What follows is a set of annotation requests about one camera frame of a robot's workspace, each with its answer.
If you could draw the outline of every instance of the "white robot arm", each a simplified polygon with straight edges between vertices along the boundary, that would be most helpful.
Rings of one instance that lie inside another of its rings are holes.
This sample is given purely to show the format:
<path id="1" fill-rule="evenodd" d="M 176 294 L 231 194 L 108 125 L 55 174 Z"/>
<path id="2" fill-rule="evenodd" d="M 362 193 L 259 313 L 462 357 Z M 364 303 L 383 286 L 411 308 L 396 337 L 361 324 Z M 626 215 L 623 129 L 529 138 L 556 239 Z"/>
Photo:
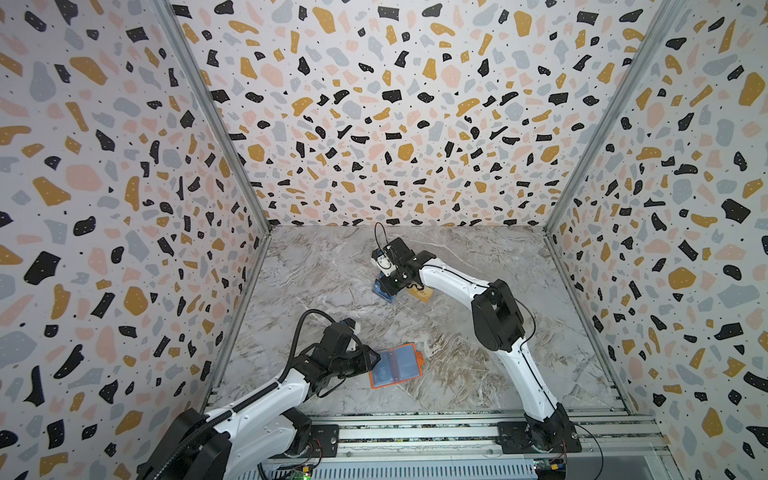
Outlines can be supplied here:
<path id="1" fill-rule="evenodd" d="M 581 450 L 575 427 L 531 357 L 520 309 L 504 281 L 480 280 L 428 251 L 414 253 L 399 237 L 374 250 L 371 261 L 382 271 L 379 288 L 389 296 L 408 286 L 429 286 L 466 306 L 472 312 L 475 336 L 502 361 L 520 394 L 531 445 L 547 452 L 563 445 L 569 452 Z"/>

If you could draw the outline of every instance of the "wire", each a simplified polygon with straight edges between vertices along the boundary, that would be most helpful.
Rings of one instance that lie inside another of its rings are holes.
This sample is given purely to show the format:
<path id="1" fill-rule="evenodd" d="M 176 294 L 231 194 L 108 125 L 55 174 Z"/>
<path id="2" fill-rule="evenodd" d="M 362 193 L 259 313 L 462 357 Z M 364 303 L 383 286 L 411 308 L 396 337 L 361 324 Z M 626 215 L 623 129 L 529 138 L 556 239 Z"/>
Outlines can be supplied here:
<path id="1" fill-rule="evenodd" d="M 384 228 L 384 223 L 381 223 L 381 222 L 376 222 L 376 225 L 373 226 L 373 238 L 376 240 L 376 246 L 379 248 L 381 253 L 384 253 L 384 250 L 382 249 L 382 246 L 379 243 L 379 237 L 376 235 L 376 227 L 378 227 L 379 225 L 382 226 L 382 230 L 384 231 L 384 242 L 385 242 L 384 244 L 386 245 L 389 243 L 389 238 L 387 238 L 386 236 L 386 228 Z"/>
<path id="2" fill-rule="evenodd" d="M 594 476 L 594 480 L 598 480 L 598 478 L 600 478 L 600 474 L 603 472 L 603 467 L 605 466 L 605 457 L 603 456 L 603 449 L 602 449 L 602 447 L 600 447 L 600 442 L 598 442 L 598 440 L 594 437 L 594 435 L 592 435 L 592 432 L 590 432 L 589 430 L 587 430 L 583 426 L 581 426 L 581 425 L 579 425 L 577 423 L 575 423 L 574 425 L 576 425 L 578 428 L 580 428 L 580 429 L 584 430 L 586 433 L 588 433 L 589 436 L 592 437 L 592 439 L 594 440 L 595 445 L 598 446 L 598 450 L 600 450 L 600 470 L 598 471 L 598 474 Z"/>
<path id="3" fill-rule="evenodd" d="M 314 308 L 310 308 L 306 312 L 301 314 L 301 317 L 299 318 L 299 322 L 296 325 L 296 330 L 293 332 L 293 341 L 290 344 L 290 352 L 288 353 L 288 360 L 286 361 L 286 368 L 283 369 L 283 373 L 280 374 L 280 377 L 277 379 L 278 383 L 283 383 L 283 380 L 286 379 L 288 376 L 288 372 L 290 371 L 291 367 L 293 366 L 293 360 L 294 355 L 296 354 L 296 347 L 299 345 L 299 334 L 301 334 L 301 327 L 304 324 L 304 320 L 311 314 L 316 313 L 317 315 L 324 316 L 327 320 L 329 320 L 331 323 L 335 323 L 336 321 L 331 317 L 331 315 L 323 312 L 322 310 L 317 310 Z"/>

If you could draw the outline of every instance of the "gray speckle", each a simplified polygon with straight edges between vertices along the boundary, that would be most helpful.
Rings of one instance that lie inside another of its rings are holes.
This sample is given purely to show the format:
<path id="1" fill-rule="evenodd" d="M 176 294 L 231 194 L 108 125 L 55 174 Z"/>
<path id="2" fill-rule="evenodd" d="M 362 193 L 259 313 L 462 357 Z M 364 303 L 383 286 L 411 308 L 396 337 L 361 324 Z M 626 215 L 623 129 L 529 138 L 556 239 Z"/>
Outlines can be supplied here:
<path id="1" fill-rule="evenodd" d="M 282 121 L 276 121 L 272 135 L 275 136 L 276 141 L 286 141 L 286 125 Z"/>
<path id="2" fill-rule="evenodd" d="M 182 165 L 179 151 L 175 148 L 166 148 L 163 150 L 163 165 L 170 168 L 179 168 Z"/>
<path id="3" fill-rule="evenodd" d="M 435 44 L 435 42 L 432 41 L 432 39 L 426 35 L 422 35 L 419 37 L 419 41 L 424 45 L 425 47 L 431 47 Z"/>
<path id="4" fill-rule="evenodd" d="M 346 55 L 341 51 L 338 47 L 331 47 L 328 50 L 326 50 L 326 53 L 328 56 L 330 56 L 333 61 L 340 67 L 346 67 L 349 66 L 349 59 L 347 59 Z"/>
<path id="5" fill-rule="evenodd" d="M 678 205 L 682 204 L 685 200 L 688 200 L 693 192 L 694 191 L 690 186 L 690 180 L 688 179 L 676 180 L 672 184 L 672 200 Z"/>
<path id="6" fill-rule="evenodd" d="M 118 181 L 118 166 L 112 160 L 107 160 L 104 172 L 114 181 Z"/>
<path id="7" fill-rule="evenodd" d="M 5 300 L 16 293 L 16 279 L 0 273 L 0 300 Z"/>
<path id="8" fill-rule="evenodd" d="M 101 375 L 103 373 L 104 369 L 90 369 L 85 373 L 85 375 L 80 377 L 79 380 L 75 380 L 74 382 L 68 384 L 67 388 L 73 389 L 77 386 L 98 385 L 101 383 Z"/>
<path id="9" fill-rule="evenodd" d="M 27 424 L 27 434 L 33 439 L 36 439 L 40 435 L 40 430 L 43 426 L 43 415 L 35 415 L 32 420 Z"/>
<path id="10" fill-rule="evenodd" d="M 408 95 L 413 95 L 419 90 L 421 90 L 421 88 L 419 87 L 419 83 L 414 78 L 413 81 L 411 81 L 411 86 L 408 87 Z"/>
<path id="11" fill-rule="evenodd" d="M 733 433 L 739 433 L 744 429 L 744 424 L 736 420 L 733 415 L 728 415 L 728 418 L 725 419 L 725 425 Z"/>
<path id="12" fill-rule="evenodd" d="M 11 383 L 11 385 L 7 389 L 5 389 L 5 396 L 11 399 L 11 403 L 16 401 L 16 397 L 18 397 L 18 393 L 21 392 L 23 385 L 24 385 L 24 379 L 21 377 L 17 377 L 13 379 L 13 382 Z"/>
<path id="13" fill-rule="evenodd" d="M 719 75 L 723 73 L 726 68 L 739 59 L 739 55 L 733 54 L 727 57 L 718 58 L 717 60 L 708 61 L 701 70 L 707 75 Z"/>
<path id="14" fill-rule="evenodd" d="M 435 124 L 429 128 L 429 141 L 440 140 L 440 137 L 442 136 L 442 125 L 443 123 L 441 121 L 436 121 Z"/>
<path id="15" fill-rule="evenodd" d="M 35 443 L 33 446 L 29 447 L 28 449 L 24 450 L 22 453 L 18 455 L 18 459 L 26 462 L 30 458 L 34 457 L 38 454 L 38 444 Z"/>
<path id="16" fill-rule="evenodd" d="M 675 366 L 675 369 L 677 370 L 677 373 L 680 374 L 680 378 L 683 379 L 685 383 L 688 385 L 703 385 L 704 381 L 701 379 L 700 376 L 697 374 L 691 372 L 689 369 L 685 368 L 684 366 L 677 364 Z"/>
<path id="17" fill-rule="evenodd" d="M 110 210 L 114 210 L 118 205 L 120 205 L 120 201 L 117 198 L 107 197 L 106 195 L 96 202 L 97 207 L 108 208 Z"/>
<path id="18" fill-rule="evenodd" d="M 727 147 L 730 145 L 731 138 L 733 138 L 733 122 L 726 120 L 725 118 L 717 121 L 717 135 L 715 141 L 721 147 Z"/>
<path id="19" fill-rule="evenodd" d="M 56 220 L 43 220 L 45 226 L 51 232 L 51 242 L 57 245 L 64 245 L 67 243 L 67 224 L 57 222 Z"/>
<path id="20" fill-rule="evenodd" d="M 368 37 L 368 49 L 379 59 L 384 61 L 384 55 L 382 54 L 382 43 L 376 40 L 376 37 Z"/>
<path id="21" fill-rule="evenodd" d="M 37 346 L 38 343 L 24 332 L 10 332 L 0 336 L 0 369 L 21 363 Z"/>
<path id="22" fill-rule="evenodd" d="M 109 127 L 109 128 L 114 127 L 114 117 L 112 115 L 100 113 L 100 114 L 91 114 L 91 116 L 93 117 L 94 120 L 104 125 L 105 127 Z"/>
<path id="23" fill-rule="evenodd" d="M 699 114 L 699 125 L 709 125 L 711 118 L 712 112 L 710 111 L 710 106 L 704 105 L 704 108 L 701 109 L 701 113 Z"/>
<path id="24" fill-rule="evenodd" d="M 735 306 L 757 300 L 760 297 L 760 292 L 757 291 L 757 287 L 754 285 L 740 286 L 731 283 L 728 288 L 718 293 L 717 296 L 726 308 L 734 308 Z"/>
<path id="25" fill-rule="evenodd" d="M 503 53 L 501 53 L 499 50 L 496 50 L 496 49 L 494 48 L 494 49 L 492 50 L 492 54 L 493 54 L 493 62 L 494 62 L 494 63 L 496 63 L 496 64 L 498 65 L 498 64 L 500 64 L 500 63 L 503 63 L 503 62 L 504 62 L 504 60 L 505 60 L 505 58 L 504 58 L 504 54 L 503 54 Z"/>
<path id="26" fill-rule="evenodd" d="M 362 113 L 362 108 L 355 102 L 348 100 L 344 102 L 344 105 L 342 105 L 341 111 L 343 111 L 345 114 L 348 114 L 349 117 L 353 120 L 359 120 Z"/>
<path id="27" fill-rule="evenodd" d="M 32 65 L 32 81 L 29 83 L 29 94 L 35 101 L 48 101 L 56 94 L 56 84 L 48 75 L 45 64 L 36 61 Z"/>
<path id="28" fill-rule="evenodd" d="M 304 47 L 304 50 L 306 51 L 306 54 L 310 56 L 312 61 L 320 61 L 323 56 L 317 51 L 309 47 L 309 45 Z"/>
<path id="29" fill-rule="evenodd" d="M 739 184 L 735 180 L 720 180 L 715 186 L 717 187 L 717 193 L 725 195 L 733 193 Z"/>
<path id="30" fill-rule="evenodd" d="M 494 3 L 482 12 L 475 15 L 475 17 L 472 19 L 472 24 L 475 27 L 485 27 L 486 25 L 493 22 L 493 17 L 496 13 L 496 10 L 498 10 L 498 4 Z"/>
<path id="31" fill-rule="evenodd" d="M 696 453 L 696 436 L 694 433 L 686 426 L 683 428 L 683 447 L 685 448 L 685 451 L 690 456 L 694 456 Z"/>
<path id="32" fill-rule="evenodd" d="M 180 367 L 177 364 L 174 364 L 172 367 L 170 367 L 168 370 L 165 371 L 165 378 L 173 380 L 176 375 L 183 372 L 184 368 Z"/>
<path id="33" fill-rule="evenodd" d="M 11 196 L 11 200 L 13 200 L 18 205 L 26 205 L 32 199 L 29 197 L 29 195 L 27 195 L 27 192 L 19 190 Z"/>
<path id="34" fill-rule="evenodd" d="M 568 53 L 568 50 L 568 46 L 562 40 L 559 40 L 558 44 L 554 46 L 554 54 L 560 60 L 560 65 L 565 63 L 565 54 Z"/>
<path id="35" fill-rule="evenodd" d="M 125 411 L 125 405 L 122 403 L 118 403 L 117 405 L 113 405 L 112 408 L 109 410 L 109 419 L 115 420 L 120 415 L 123 415 L 123 412 Z"/>
<path id="36" fill-rule="evenodd" d="M 286 103 L 288 103 L 288 101 L 280 93 L 276 91 L 273 91 L 272 93 L 270 93 L 270 97 L 274 98 L 275 101 L 281 105 L 285 105 Z"/>
<path id="37" fill-rule="evenodd" d="M 147 255 L 149 255 L 149 248 L 147 248 L 147 245 L 144 244 L 144 241 L 134 230 L 125 234 L 125 241 L 128 242 L 128 253 L 136 260 L 143 262 L 144 259 L 147 258 Z"/>
<path id="38" fill-rule="evenodd" d="M 528 60 L 528 54 L 525 53 L 525 50 L 513 51 L 512 58 L 514 58 L 515 64 L 521 70 L 525 70 L 526 68 L 531 66 L 531 61 Z"/>
<path id="39" fill-rule="evenodd" d="M 121 111 L 131 117 L 135 117 L 141 113 L 141 108 L 139 108 L 139 106 L 134 102 L 128 100 L 126 97 L 118 97 L 118 99 L 115 100 L 112 104 L 112 107 L 115 110 Z"/>
<path id="40" fill-rule="evenodd" d="M 160 82 L 154 79 L 154 72 L 152 70 L 147 70 L 144 67 L 139 67 L 139 75 L 141 76 L 141 80 L 144 80 L 145 84 L 148 85 L 154 85 L 157 88 L 160 88 L 161 90 L 163 87 L 161 87 Z"/>
<path id="41" fill-rule="evenodd" d="M 85 285 L 88 283 L 88 279 L 91 278 L 91 275 L 89 275 L 86 272 L 77 272 L 75 275 L 77 275 L 77 278 L 74 280 L 70 280 L 69 283 L 74 283 L 76 285 Z"/>
<path id="42" fill-rule="evenodd" d="M 699 302 L 699 304 L 697 305 L 697 308 L 699 309 L 700 312 L 709 312 L 710 310 L 712 310 L 713 303 L 714 303 L 714 299 L 712 297 L 709 297 L 703 302 Z"/>
<path id="43" fill-rule="evenodd" d="M 523 111 L 525 111 L 525 109 L 516 101 L 510 103 L 507 108 L 504 109 L 504 113 L 507 114 L 507 118 L 512 121 L 520 120 L 520 117 L 523 115 Z"/>
<path id="44" fill-rule="evenodd" d="M 283 2 L 283 4 L 277 9 L 272 12 L 272 21 L 275 23 L 288 23 L 290 22 L 290 19 L 293 17 L 291 14 L 293 10 L 293 2 L 291 0 L 286 0 Z"/>

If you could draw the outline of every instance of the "vent grille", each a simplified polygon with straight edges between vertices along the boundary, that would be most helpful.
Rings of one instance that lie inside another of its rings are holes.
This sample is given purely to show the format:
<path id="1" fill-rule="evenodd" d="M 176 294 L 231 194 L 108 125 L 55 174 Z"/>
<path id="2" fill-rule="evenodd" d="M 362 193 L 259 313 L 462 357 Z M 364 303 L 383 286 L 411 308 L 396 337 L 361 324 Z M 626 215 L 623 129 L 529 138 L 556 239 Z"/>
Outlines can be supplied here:
<path id="1" fill-rule="evenodd" d="M 278 480 L 285 471 L 270 470 Z M 533 460 L 509 458 L 497 460 L 453 460 L 430 462 L 327 462 L 315 468 L 313 480 L 366 480 L 376 478 L 413 478 L 418 480 L 505 480 L 536 479 Z M 258 472 L 248 472 L 238 480 L 253 480 Z"/>

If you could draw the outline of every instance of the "black speckle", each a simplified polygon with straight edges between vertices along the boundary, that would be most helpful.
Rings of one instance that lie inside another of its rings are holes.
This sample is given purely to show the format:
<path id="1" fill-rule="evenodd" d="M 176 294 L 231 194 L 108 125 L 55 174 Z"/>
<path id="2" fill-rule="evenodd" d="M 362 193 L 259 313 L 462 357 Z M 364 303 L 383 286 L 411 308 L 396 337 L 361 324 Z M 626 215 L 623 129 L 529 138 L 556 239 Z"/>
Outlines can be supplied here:
<path id="1" fill-rule="evenodd" d="M 56 267 L 59 261 L 61 261 L 61 258 L 53 253 L 40 252 L 35 261 L 32 262 L 29 270 L 27 270 L 27 273 L 24 274 L 24 281 L 32 285 L 39 285 L 41 281 L 56 274 Z"/>
<path id="2" fill-rule="evenodd" d="M 74 227 L 72 227 L 72 233 L 76 237 L 86 235 L 94 230 L 96 230 L 96 217 L 92 215 L 85 220 L 75 222 Z"/>
<path id="3" fill-rule="evenodd" d="M 128 39 L 130 39 L 133 43 L 136 43 L 137 41 L 141 41 L 141 40 L 149 40 L 149 37 L 147 37 L 147 33 L 144 31 L 144 27 L 132 28 L 131 30 L 126 30 L 125 34 L 128 35 Z"/>

